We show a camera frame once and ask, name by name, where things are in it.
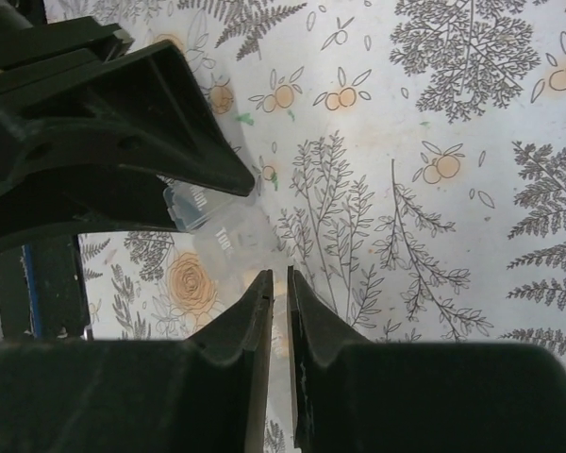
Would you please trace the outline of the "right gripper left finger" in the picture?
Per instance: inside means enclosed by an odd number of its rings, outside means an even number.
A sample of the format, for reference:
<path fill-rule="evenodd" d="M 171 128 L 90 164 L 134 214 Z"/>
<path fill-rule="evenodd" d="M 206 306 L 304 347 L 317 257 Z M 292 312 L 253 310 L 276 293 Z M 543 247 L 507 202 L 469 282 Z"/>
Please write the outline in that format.
<path fill-rule="evenodd" d="M 185 340 L 0 343 L 0 452 L 259 452 L 274 276 Z"/>

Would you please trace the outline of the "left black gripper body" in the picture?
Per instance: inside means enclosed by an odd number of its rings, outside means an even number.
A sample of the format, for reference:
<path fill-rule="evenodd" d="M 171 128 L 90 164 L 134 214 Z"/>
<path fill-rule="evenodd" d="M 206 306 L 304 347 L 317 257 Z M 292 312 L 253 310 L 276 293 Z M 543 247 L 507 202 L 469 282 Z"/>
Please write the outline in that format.
<path fill-rule="evenodd" d="M 48 24 L 42 12 L 37 1 L 0 1 L 0 92 L 25 82 L 15 72 L 32 64 L 84 48 L 110 61 L 133 43 L 117 24 L 101 25 L 91 16 Z"/>

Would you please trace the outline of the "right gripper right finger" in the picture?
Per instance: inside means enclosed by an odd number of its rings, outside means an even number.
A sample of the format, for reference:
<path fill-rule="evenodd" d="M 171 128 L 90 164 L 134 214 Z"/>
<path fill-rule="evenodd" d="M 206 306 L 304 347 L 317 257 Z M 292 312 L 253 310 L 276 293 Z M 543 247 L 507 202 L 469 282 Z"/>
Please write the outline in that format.
<path fill-rule="evenodd" d="M 516 343 L 375 343 L 288 272 L 304 452 L 566 452 L 566 372 Z"/>

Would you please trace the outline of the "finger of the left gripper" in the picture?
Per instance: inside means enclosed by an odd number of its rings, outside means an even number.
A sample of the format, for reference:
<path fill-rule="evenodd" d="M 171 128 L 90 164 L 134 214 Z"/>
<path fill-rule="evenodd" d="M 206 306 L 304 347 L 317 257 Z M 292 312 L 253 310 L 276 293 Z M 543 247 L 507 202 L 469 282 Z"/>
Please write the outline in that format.
<path fill-rule="evenodd" d="M 39 239 L 110 231 L 175 232 L 156 176 L 94 165 L 0 184 L 0 253 Z"/>
<path fill-rule="evenodd" d="M 0 49 L 0 182 L 82 165 L 238 196 L 255 184 L 172 42 L 108 61 L 86 46 Z"/>

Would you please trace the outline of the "clear weekly pill organizer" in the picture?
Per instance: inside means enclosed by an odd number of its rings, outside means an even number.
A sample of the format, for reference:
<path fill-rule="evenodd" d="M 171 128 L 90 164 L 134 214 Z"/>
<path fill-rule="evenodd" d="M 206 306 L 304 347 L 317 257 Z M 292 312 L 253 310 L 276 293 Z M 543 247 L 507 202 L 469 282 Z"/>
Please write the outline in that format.
<path fill-rule="evenodd" d="M 165 289 L 175 322 L 170 334 L 191 336 L 222 314 L 263 270 L 274 273 L 274 292 L 284 293 L 287 265 L 270 219 L 259 204 L 260 188 L 248 197 L 174 180 L 163 197 L 180 232 L 168 257 Z"/>

